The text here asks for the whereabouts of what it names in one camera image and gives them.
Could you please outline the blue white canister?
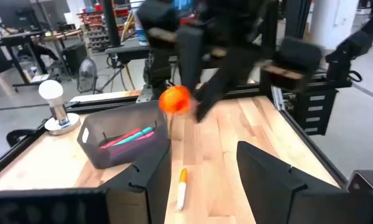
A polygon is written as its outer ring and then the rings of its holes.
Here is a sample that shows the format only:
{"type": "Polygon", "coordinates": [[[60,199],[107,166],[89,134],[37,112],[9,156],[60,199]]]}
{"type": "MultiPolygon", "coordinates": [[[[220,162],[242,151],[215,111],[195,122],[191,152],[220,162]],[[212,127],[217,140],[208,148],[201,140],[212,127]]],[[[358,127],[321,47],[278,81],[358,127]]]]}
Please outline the blue white canister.
{"type": "Polygon", "coordinates": [[[137,36],[137,40],[139,41],[139,45],[148,46],[149,43],[147,41],[147,37],[145,36],[143,27],[136,14],[134,15],[134,27],[136,30],[136,36],[137,36]]]}

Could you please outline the purple highlighter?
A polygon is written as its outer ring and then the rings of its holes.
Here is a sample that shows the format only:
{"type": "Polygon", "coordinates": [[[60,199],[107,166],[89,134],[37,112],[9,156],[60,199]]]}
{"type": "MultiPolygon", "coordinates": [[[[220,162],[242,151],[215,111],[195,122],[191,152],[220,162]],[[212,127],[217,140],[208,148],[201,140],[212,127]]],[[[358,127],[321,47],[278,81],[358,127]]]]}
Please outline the purple highlighter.
{"type": "Polygon", "coordinates": [[[119,147],[110,150],[109,164],[111,166],[116,166],[132,162],[146,150],[155,147],[157,143],[158,140],[156,138],[147,138],[122,144],[119,147]]]}

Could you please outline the teal highlighter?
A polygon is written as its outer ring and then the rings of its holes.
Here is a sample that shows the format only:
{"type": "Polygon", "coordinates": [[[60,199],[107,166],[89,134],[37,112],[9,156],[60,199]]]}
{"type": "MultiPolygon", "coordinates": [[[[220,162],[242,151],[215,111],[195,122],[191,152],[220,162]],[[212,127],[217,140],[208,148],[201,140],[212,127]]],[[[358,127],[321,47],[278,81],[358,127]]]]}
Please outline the teal highlighter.
{"type": "Polygon", "coordinates": [[[154,129],[152,127],[147,127],[141,130],[137,130],[136,132],[133,132],[131,135],[128,135],[127,137],[122,138],[119,141],[116,141],[113,146],[124,144],[130,141],[134,141],[136,139],[139,139],[145,135],[148,135],[150,133],[154,132],[154,129]]]}

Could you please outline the pink highlighter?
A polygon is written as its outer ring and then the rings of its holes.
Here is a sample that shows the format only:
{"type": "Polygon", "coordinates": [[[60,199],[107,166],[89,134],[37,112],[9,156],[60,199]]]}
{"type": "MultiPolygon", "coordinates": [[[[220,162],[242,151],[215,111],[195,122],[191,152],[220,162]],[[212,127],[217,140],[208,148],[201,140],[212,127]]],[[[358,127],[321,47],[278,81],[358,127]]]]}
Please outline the pink highlighter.
{"type": "Polygon", "coordinates": [[[145,134],[145,135],[143,135],[143,136],[141,136],[141,137],[139,137],[139,138],[136,138],[135,141],[138,141],[138,140],[141,140],[141,139],[147,139],[147,138],[153,136],[154,134],[155,134],[154,131],[149,132],[149,133],[147,133],[147,134],[145,134]]]}

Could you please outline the grey floor fan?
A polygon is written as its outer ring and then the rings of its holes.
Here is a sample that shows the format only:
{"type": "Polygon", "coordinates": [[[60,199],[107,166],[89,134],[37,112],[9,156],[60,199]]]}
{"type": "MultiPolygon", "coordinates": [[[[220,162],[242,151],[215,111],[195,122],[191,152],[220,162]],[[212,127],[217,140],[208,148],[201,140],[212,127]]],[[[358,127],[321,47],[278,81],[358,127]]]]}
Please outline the grey floor fan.
{"type": "Polygon", "coordinates": [[[77,90],[80,93],[95,91],[97,79],[98,69],[94,60],[90,57],[85,58],[78,70],[77,90]]]}

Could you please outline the black desk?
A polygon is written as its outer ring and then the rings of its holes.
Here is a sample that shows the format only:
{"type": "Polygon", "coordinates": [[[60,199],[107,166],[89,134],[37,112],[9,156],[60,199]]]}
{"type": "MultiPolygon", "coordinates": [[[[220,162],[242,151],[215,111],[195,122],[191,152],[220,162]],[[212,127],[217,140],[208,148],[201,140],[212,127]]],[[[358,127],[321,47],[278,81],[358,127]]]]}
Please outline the black desk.
{"type": "Polygon", "coordinates": [[[44,64],[40,57],[36,56],[36,49],[35,45],[33,43],[32,37],[41,37],[44,33],[39,31],[33,31],[33,32],[22,32],[18,34],[12,34],[5,37],[0,38],[0,47],[4,46],[7,51],[9,52],[9,55],[11,57],[11,62],[17,69],[19,75],[21,76],[23,83],[20,84],[13,84],[12,87],[14,87],[14,90],[18,92],[18,87],[23,86],[39,86],[43,81],[36,81],[32,82],[29,81],[25,73],[23,72],[23,69],[15,56],[14,52],[12,51],[11,47],[17,46],[17,45],[24,45],[26,44],[27,48],[29,49],[29,52],[32,55],[32,58],[37,62],[38,70],[41,74],[45,74],[47,71],[43,68],[44,64]]]}

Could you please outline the red highlighter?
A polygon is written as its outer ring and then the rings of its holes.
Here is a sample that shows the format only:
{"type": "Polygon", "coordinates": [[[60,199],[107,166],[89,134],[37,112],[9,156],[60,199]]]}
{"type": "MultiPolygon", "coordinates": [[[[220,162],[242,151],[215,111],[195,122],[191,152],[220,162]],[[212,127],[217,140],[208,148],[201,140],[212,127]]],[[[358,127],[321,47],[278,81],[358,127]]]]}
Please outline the red highlighter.
{"type": "Polygon", "coordinates": [[[133,131],[131,131],[131,132],[127,133],[127,134],[124,134],[121,137],[119,137],[119,138],[117,138],[115,140],[112,140],[112,141],[110,141],[110,142],[108,142],[108,143],[100,146],[99,149],[104,149],[104,148],[110,147],[110,146],[112,146],[112,145],[114,145],[114,144],[116,144],[116,143],[118,143],[118,142],[120,142],[120,141],[122,141],[122,140],[124,140],[124,139],[126,139],[128,137],[133,136],[134,134],[138,133],[139,131],[141,131],[141,129],[134,129],[133,131]]]}

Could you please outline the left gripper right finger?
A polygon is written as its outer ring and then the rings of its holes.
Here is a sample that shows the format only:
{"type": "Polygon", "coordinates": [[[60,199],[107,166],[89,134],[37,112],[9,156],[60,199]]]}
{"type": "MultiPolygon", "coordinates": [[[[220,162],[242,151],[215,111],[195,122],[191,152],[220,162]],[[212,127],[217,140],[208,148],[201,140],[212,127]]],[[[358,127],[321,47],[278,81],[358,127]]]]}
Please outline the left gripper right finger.
{"type": "Polygon", "coordinates": [[[295,195],[307,189],[291,165],[239,141],[237,166],[256,224],[288,224],[295,195]]]}

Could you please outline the dark grey plastic bin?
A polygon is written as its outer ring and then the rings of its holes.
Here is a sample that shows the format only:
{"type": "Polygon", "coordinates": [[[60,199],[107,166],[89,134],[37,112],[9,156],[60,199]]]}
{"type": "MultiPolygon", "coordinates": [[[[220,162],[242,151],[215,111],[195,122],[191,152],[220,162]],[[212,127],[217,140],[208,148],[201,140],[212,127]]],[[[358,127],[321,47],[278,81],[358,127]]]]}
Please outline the dark grey plastic bin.
{"type": "Polygon", "coordinates": [[[109,163],[110,150],[116,146],[99,149],[100,146],[127,134],[134,129],[152,127],[158,145],[168,139],[167,119],[159,109],[158,101],[147,101],[122,106],[88,115],[80,129],[77,142],[96,169],[106,169],[109,163]]]}

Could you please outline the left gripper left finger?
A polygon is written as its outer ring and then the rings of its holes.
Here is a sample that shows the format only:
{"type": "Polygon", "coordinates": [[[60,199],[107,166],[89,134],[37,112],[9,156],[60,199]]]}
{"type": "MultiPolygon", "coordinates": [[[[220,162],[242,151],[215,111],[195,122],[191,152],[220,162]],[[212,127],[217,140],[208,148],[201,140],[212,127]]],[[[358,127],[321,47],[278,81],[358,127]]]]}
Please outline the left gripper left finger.
{"type": "Polygon", "coordinates": [[[163,141],[102,185],[108,190],[102,224],[164,224],[171,177],[171,142],[163,141]]]}

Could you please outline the bulb lamp with chrome base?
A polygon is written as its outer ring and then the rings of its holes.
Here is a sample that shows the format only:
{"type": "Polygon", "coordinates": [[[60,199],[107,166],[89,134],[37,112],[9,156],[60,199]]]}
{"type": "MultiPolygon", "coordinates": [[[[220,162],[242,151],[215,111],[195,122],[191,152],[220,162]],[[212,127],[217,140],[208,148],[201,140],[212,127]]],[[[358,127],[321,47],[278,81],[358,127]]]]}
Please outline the bulb lamp with chrome base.
{"type": "Polygon", "coordinates": [[[55,80],[46,80],[39,85],[39,94],[49,105],[52,117],[45,124],[45,129],[52,136],[69,133],[80,126],[80,116],[68,113],[63,100],[63,87],[55,80]]]}

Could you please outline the white round pillar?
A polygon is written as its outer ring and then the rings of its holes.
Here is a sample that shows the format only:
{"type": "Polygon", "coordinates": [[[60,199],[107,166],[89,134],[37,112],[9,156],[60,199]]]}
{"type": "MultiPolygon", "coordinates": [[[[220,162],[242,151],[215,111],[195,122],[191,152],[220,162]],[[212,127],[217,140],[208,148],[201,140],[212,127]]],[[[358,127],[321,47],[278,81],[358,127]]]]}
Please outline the white round pillar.
{"type": "Polygon", "coordinates": [[[314,0],[311,41],[334,50],[351,34],[359,0],[314,0]]]}

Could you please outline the orange capped small marker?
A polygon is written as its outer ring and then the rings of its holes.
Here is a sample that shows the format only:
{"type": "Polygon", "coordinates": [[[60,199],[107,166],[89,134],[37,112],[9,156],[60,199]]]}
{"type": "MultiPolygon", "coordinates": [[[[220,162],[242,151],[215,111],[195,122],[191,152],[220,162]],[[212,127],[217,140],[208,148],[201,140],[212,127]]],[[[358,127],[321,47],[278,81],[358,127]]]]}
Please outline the orange capped small marker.
{"type": "Polygon", "coordinates": [[[184,208],[186,191],[187,191],[187,169],[183,168],[180,173],[178,192],[177,192],[176,209],[178,211],[184,208]]]}

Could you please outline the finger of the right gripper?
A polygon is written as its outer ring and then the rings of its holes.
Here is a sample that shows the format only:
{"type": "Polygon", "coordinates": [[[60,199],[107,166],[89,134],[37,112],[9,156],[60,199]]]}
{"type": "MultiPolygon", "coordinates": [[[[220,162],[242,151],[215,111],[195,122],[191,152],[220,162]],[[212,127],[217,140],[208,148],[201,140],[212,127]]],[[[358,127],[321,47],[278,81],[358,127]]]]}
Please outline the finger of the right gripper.
{"type": "Polygon", "coordinates": [[[200,122],[229,90],[240,82],[245,82],[260,59],[261,52],[258,47],[227,49],[216,73],[195,93],[195,98],[199,102],[195,110],[196,121],[200,122]]]}
{"type": "Polygon", "coordinates": [[[204,32],[196,27],[177,30],[178,62],[181,84],[195,93],[203,69],[204,32]]]}

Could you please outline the storage shelf rack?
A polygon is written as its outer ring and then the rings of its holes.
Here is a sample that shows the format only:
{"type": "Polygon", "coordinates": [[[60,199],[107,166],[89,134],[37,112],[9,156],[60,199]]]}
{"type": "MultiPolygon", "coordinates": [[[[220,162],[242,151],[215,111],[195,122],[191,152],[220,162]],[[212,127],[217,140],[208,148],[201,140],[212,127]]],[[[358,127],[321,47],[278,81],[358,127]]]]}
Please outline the storage shelf rack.
{"type": "MultiPolygon", "coordinates": [[[[110,46],[108,25],[103,11],[103,0],[92,0],[92,6],[85,6],[77,14],[81,29],[88,38],[88,48],[93,52],[103,52],[110,46]]],[[[123,29],[131,13],[131,0],[110,0],[116,21],[117,32],[121,38],[123,29]]]]}

